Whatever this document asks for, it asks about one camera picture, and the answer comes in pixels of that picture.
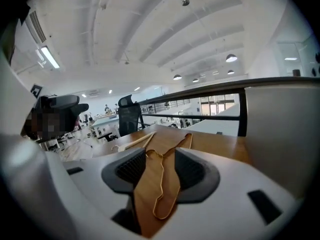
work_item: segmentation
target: ceiling light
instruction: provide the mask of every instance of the ceiling light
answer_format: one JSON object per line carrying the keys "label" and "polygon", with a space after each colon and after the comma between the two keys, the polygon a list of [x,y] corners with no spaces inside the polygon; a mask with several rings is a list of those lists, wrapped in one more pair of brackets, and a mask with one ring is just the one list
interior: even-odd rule
{"label": "ceiling light", "polygon": [[235,62],[237,60],[237,56],[234,54],[229,54],[226,59],[225,62]]}
{"label": "ceiling light", "polygon": [[60,68],[60,66],[58,65],[58,63],[56,62],[56,60],[54,59],[54,57],[51,55],[48,47],[44,46],[41,48],[41,51],[43,52],[43,54],[46,56],[46,58],[48,59],[48,61],[50,61],[50,63],[52,64],[52,66],[55,69]]}
{"label": "ceiling light", "polygon": [[176,75],[173,77],[173,80],[180,80],[181,78],[182,78],[181,75],[176,74]]}
{"label": "ceiling light", "polygon": [[190,0],[182,0],[182,6],[188,6],[190,4]]}

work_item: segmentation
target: partition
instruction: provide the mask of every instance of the partition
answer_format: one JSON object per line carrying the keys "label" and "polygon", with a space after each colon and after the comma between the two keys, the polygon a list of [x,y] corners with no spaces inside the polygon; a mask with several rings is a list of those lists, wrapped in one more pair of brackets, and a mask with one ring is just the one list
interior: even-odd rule
{"label": "partition", "polygon": [[303,197],[320,155],[320,88],[249,87],[246,147],[253,165]]}

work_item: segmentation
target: person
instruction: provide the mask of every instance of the person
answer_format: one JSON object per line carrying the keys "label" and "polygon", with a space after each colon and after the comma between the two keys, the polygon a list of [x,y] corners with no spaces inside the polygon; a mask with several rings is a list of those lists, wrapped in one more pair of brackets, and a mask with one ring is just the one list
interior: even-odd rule
{"label": "person", "polygon": [[81,128],[81,126],[80,126],[80,123],[79,123],[79,120],[80,120],[80,117],[78,116],[78,117],[76,118],[75,125],[74,125],[74,128],[75,128],[76,130],[82,130],[82,128]]}
{"label": "person", "polygon": [[118,114],[118,113],[119,113],[119,112],[118,112],[118,109],[119,109],[118,104],[114,104],[114,105],[115,105],[114,111],[115,111],[116,114]]}
{"label": "person", "polygon": [[88,115],[84,114],[84,121],[83,121],[86,125],[88,125]]}
{"label": "person", "polygon": [[108,113],[109,109],[110,109],[110,108],[108,107],[108,105],[105,104],[104,112],[105,112],[106,114]]}
{"label": "person", "polygon": [[95,131],[95,129],[94,129],[93,126],[92,126],[95,122],[96,122],[96,121],[93,120],[92,117],[89,118],[88,126],[89,126],[89,129],[90,129],[91,132],[94,132],[94,131]]}
{"label": "person", "polygon": [[189,127],[191,124],[190,124],[190,122],[188,121],[188,119],[186,119],[186,120],[184,120],[185,121],[185,125],[186,125],[186,127]]}

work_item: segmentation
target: fluorescent light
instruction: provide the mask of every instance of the fluorescent light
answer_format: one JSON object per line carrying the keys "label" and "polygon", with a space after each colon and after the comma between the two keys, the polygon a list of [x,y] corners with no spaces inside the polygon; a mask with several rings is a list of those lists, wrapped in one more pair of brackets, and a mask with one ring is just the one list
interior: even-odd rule
{"label": "fluorescent light", "polygon": [[182,78],[181,75],[176,74],[176,75],[173,77],[173,80],[180,80],[181,78]]}
{"label": "fluorescent light", "polygon": [[48,59],[48,61],[50,61],[50,63],[52,64],[52,66],[55,69],[60,68],[60,66],[58,65],[58,63],[56,62],[56,60],[54,59],[54,57],[52,57],[48,47],[44,46],[41,48],[41,51],[43,52],[43,54],[46,56],[46,58]]}

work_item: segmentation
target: black slot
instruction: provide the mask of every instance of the black slot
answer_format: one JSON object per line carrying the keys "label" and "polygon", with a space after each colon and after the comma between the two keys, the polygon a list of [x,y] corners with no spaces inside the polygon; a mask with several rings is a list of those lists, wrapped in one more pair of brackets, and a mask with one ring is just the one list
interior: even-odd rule
{"label": "black slot", "polygon": [[66,170],[66,172],[67,172],[69,175],[77,174],[77,173],[80,173],[80,172],[82,172],[82,171],[83,171],[83,169],[80,168],[80,167],[75,167],[75,168],[71,168],[71,169]]}
{"label": "black slot", "polygon": [[259,211],[264,222],[268,225],[278,218],[282,211],[271,201],[271,199],[261,190],[248,193],[255,208]]}

